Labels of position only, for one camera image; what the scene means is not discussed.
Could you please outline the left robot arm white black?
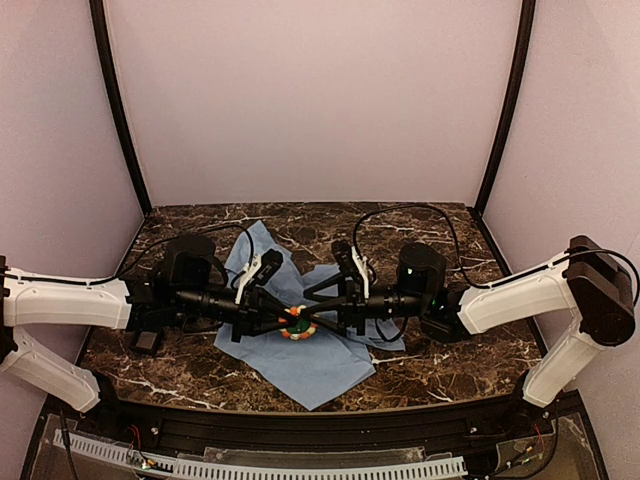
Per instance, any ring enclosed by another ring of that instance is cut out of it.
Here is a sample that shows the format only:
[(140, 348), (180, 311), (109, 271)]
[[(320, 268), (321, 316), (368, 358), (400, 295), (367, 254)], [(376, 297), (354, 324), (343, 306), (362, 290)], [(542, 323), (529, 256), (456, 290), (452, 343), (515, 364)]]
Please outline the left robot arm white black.
[(283, 263), (270, 249), (253, 255), (235, 288), (210, 281), (226, 272), (214, 242), (200, 235), (165, 241), (162, 260), (144, 280), (122, 275), (105, 279), (55, 278), (1, 268), (1, 369), (87, 413), (109, 397), (109, 381), (52, 352), (27, 331), (32, 324), (97, 326), (153, 331), (175, 325), (179, 315), (228, 323), (233, 341), (298, 321), (265, 286)]

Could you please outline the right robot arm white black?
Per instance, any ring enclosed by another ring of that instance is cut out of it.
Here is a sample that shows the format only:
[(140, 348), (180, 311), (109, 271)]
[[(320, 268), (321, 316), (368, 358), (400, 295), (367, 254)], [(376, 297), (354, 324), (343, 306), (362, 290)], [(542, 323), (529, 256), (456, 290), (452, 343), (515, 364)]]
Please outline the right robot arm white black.
[(312, 304), (298, 314), (316, 321), (334, 312), (337, 333), (352, 328), (362, 334), (367, 320), (416, 317), (428, 339), (446, 344), (527, 317), (568, 311), (571, 323), (516, 389), (520, 400), (538, 408), (551, 404), (601, 352), (635, 332), (638, 269), (585, 235), (536, 267), (464, 288), (445, 287), (446, 259), (424, 243), (402, 247), (392, 285), (371, 284), (365, 258), (347, 242), (334, 242), (332, 252), (338, 273), (305, 291)]

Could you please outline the plush sunflower brooch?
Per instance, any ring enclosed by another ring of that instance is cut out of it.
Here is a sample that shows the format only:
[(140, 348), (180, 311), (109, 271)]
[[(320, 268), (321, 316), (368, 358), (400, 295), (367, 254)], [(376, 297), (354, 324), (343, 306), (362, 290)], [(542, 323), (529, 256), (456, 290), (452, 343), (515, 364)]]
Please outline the plush sunflower brooch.
[(280, 332), (282, 336), (285, 339), (293, 341), (308, 339), (313, 336), (318, 329), (318, 325), (309, 319), (299, 320), (295, 325), (288, 327), (285, 326), (287, 323), (285, 318), (280, 318), (278, 323), (281, 326)]

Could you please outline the light blue shirt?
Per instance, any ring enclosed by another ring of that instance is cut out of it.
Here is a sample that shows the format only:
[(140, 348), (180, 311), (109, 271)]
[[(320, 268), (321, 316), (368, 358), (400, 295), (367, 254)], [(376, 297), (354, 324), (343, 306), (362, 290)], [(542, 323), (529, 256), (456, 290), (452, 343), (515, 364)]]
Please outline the light blue shirt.
[[(303, 291), (338, 272), (335, 264), (319, 265), (311, 272), (301, 274), (295, 266), (292, 253), (278, 245), (261, 221), (248, 228), (248, 234), (237, 237), (226, 260), (225, 268), (238, 273), (250, 253), (264, 254), (273, 249), (283, 255), (283, 264), (269, 280), (266, 290), (287, 306), (299, 306), (307, 301)], [(299, 403), (313, 410), (347, 392), (376, 373), (368, 348), (403, 351), (404, 340), (391, 321), (379, 323), (383, 336), (394, 341), (383, 341), (372, 320), (366, 322), (366, 334), (349, 331), (346, 337), (320, 328), (308, 339), (291, 340), (279, 331), (250, 337), (236, 343), (231, 340), (232, 326), (223, 325), (215, 346), (224, 353), (245, 362), (269, 383)]]

